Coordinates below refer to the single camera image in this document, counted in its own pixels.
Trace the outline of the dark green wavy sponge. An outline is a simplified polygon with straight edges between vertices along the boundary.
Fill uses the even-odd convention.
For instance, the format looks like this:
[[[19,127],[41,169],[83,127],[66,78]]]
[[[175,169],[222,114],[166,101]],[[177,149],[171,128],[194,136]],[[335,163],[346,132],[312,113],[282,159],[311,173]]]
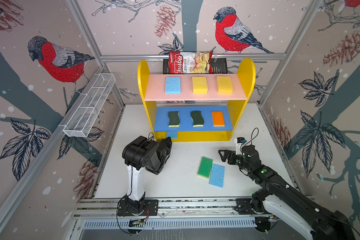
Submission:
[[[191,119],[193,120],[193,127],[203,127],[205,124],[201,111],[192,111]]]
[[[168,118],[169,118],[169,127],[179,127],[180,126],[180,118],[179,118],[179,112],[178,111],[170,111],[168,112]]]

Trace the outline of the orange sponge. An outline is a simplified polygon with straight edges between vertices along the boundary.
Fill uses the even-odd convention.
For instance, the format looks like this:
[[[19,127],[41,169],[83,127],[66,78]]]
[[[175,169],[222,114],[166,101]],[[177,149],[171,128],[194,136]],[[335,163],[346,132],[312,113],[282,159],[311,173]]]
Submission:
[[[214,127],[224,127],[225,120],[222,111],[212,111],[212,119]]]

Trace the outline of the yellow sponge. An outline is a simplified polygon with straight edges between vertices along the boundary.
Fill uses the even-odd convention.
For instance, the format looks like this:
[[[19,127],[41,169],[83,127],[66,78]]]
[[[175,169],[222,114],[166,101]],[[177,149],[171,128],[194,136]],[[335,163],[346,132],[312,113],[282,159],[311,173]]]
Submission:
[[[206,77],[192,77],[193,94],[207,94],[208,84]]]
[[[218,93],[221,95],[233,94],[234,89],[233,89],[231,77],[217,76],[217,87],[218,87]]]

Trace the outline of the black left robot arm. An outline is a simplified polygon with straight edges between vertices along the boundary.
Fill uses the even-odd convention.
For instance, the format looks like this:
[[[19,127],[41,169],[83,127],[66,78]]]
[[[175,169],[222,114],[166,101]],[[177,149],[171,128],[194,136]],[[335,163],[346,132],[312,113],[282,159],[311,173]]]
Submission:
[[[129,173],[126,202],[128,208],[135,213],[141,213],[144,209],[146,192],[141,177],[143,170],[158,175],[169,159],[171,149],[170,137],[157,142],[153,138],[143,136],[139,136],[124,148],[122,158]]]

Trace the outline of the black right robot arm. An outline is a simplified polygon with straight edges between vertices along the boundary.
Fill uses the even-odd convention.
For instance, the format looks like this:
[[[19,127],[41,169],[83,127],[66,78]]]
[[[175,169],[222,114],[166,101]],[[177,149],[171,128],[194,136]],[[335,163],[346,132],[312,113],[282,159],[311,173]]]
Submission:
[[[347,217],[316,204],[290,186],[275,170],[262,164],[255,146],[242,146],[241,153],[219,150],[223,162],[238,166],[261,187],[252,198],[237,199],[239,214],[269,213],[284,221],[307,240],[353,240]]]

